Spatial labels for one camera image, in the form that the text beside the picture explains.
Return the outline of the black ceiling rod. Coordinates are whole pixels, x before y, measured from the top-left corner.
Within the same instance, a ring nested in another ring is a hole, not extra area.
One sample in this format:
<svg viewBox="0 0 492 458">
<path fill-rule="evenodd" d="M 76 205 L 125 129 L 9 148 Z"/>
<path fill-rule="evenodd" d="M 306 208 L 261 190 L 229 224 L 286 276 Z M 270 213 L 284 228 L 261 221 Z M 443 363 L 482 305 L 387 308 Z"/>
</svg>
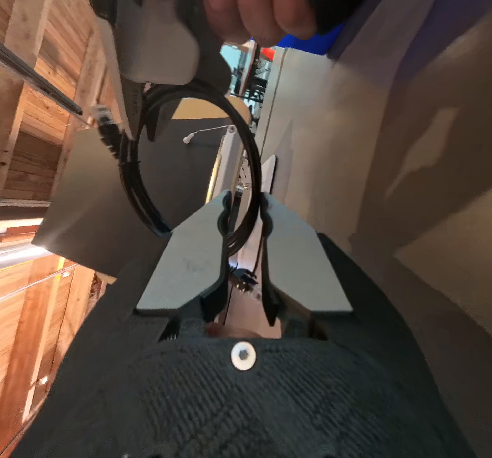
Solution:
<svg viewBox="0 0 492 458">
<path fill-rule="evenodd" d="M 1 43 L 1 66 L 68 113 L 81 117 L 82 108 Z"/>
</svg>

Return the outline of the person's right hand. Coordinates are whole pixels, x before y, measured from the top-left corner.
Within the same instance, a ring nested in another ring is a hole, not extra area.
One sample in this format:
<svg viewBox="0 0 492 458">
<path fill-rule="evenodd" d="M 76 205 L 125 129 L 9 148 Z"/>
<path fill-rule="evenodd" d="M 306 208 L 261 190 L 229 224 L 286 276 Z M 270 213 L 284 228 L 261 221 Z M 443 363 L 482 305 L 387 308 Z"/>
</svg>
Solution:
<svg viewBox="0 0 492 458">
<path fill-rule="evenodd" d="M 203 0 L 208 22 L 226 42 L 243 44 L 253 38 L 272 47 L 290 34 L 308 39 L 317 32 L 309 0 Z"/>
</svg>

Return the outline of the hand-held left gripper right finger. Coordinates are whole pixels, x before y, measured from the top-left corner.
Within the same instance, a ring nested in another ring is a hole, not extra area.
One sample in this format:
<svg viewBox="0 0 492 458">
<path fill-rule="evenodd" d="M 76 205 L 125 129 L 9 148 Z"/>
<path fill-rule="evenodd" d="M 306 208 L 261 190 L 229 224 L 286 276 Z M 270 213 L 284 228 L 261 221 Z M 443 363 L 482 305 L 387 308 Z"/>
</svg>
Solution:
<svg viewBox="0 0 492 458">
<path fill-rule="evenodd" d="M 272 195 L 261 198 L 262 306 L 270 326 L 353 313 L 316 231 Z"/>
</svg>

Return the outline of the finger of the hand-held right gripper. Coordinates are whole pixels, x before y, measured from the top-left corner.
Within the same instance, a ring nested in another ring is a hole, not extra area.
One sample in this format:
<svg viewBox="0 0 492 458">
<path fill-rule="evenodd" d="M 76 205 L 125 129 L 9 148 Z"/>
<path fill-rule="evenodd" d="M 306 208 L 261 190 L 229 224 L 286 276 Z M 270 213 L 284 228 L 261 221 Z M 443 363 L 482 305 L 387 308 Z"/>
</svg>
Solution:
<svg viewBox="0 0 492 458">
<path fill-rule="evenodd" d="M 126 135 L 136 137 L 146 83 L 171 83 L 171 18 L 129 16 L 112 25 L 96 16 Z"/>
<path fill-rule="evenodd" d="M 33 245 L 116 278 L 138 254 L 151 255 L 164 242 L 132 209 L 98 131 L 76 132 Z"/>
</svg>

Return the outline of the large blue storage bin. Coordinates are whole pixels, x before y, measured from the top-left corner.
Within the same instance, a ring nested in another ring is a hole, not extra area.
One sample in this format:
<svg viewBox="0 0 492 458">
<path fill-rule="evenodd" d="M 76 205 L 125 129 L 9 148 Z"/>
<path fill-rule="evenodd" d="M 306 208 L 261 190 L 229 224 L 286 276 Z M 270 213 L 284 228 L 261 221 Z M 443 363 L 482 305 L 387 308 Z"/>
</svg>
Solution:
<svg viewBox="0 0 492 458">
<path fill-rule="evenodd" d="M 345 24 L 346 22 L 343 22 L 325 34 L 316 34 L 308 39 L 300 39 L 288 34 L 276 44 L 276 47 L 283 49 L 297 49 L 315 55 L 327 55 L 337 38 L 340 36 Z"/>
</svg>

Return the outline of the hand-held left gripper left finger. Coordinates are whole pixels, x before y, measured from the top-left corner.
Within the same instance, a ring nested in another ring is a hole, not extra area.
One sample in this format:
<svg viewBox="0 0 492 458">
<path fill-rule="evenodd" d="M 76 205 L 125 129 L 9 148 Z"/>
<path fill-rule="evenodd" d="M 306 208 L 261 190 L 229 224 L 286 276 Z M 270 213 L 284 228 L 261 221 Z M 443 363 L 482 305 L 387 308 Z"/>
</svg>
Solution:
<svg viewBox="0 0 492 458">
<path fill-rule="evenodd" d="M 137 303 L 137 314 L 216 319 L 228 298 L 231 203 L 231 191 L 222 191 L 175 228 Z"/>
</svg>

